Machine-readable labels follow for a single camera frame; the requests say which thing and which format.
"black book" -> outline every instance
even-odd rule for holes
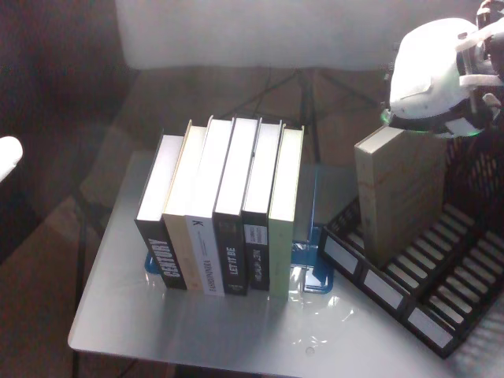
[[[258,290],[269,290],[268,215],[281,133],[282,122],[260,124],[242,209],[250,286]]]
[[[162,220],[162,213],[172,184],[182,142],[183,137],[181,136],[163,135],[161,137],[149,178],[140,199],[135,223],[147,249],[156,261],[166,286],[185,290],[186,284],[179,262],[166,231],[165,222]]]
[[[236,119],[213,211],[213,229],[226,294],[245,295],[248,288],[241,210],[257,131],[257,120]]]

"green book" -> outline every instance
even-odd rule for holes
[[[283,127],[269,207],[269,291],[287,297],[304,127]]]

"white backdrop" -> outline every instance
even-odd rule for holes
[[[415,27],[479,0],[116,0],[124,56],[181,65],[376,69]]]

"gray table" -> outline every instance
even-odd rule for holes
[[[143,268],[146,247],[133,222],[152,158],[130,162],[69,334],[74,350],[281,376],[504,376],[501,302],[443,361],[338,273],[332,291],[316,295],[301,292],[302,271],[293,269],[288,301],[165,289]],[[355,196],[351,169],[304,167],[301,234],[315,179],[315,221]]]

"black book spine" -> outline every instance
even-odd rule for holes
[[[269,290],[268,214],[242,212],[250,287]]]
[[[214,213],[213,229],[219,250],[224,293],[246,295],[248,275],[241,217]]]
[[[166,286],[168,288],[186,290],[182,271],[180,270],[179,262],[163,220],[135,220],[135,223],[142,235],[143,241],[147,245],[150,255],[156,261],[156,265],[159,268],[159,272],[161,272],[161,277],[165,281]]]

